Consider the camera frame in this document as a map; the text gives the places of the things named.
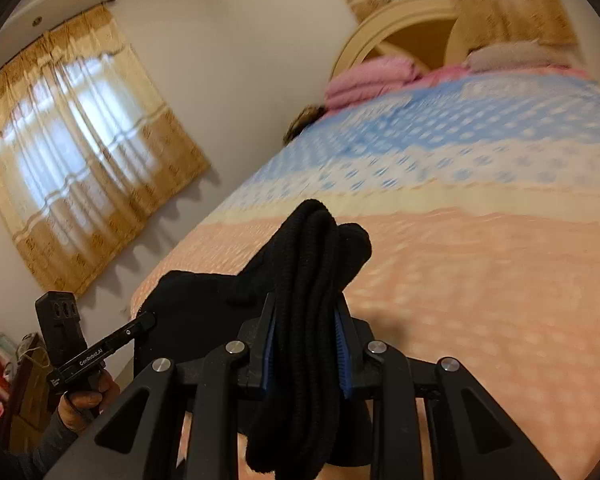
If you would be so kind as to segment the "left hand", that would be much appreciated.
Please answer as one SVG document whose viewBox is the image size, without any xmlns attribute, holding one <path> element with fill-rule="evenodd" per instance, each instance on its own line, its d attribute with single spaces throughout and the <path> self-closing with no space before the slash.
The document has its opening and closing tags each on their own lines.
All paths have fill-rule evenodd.
<svg viewBox="0 0 600 480">
<path fill-rule="evenodd" d="M 91 412 L 96 410 L 98 414 L 102 414 L 119 394 L 119 385 L 108 370 L 103 370 L 96 387 L 65 393 L 61 397 L 57 409 L 59 418 L 66 428 L 80 434 L 91 423 Z"/>
</svg>

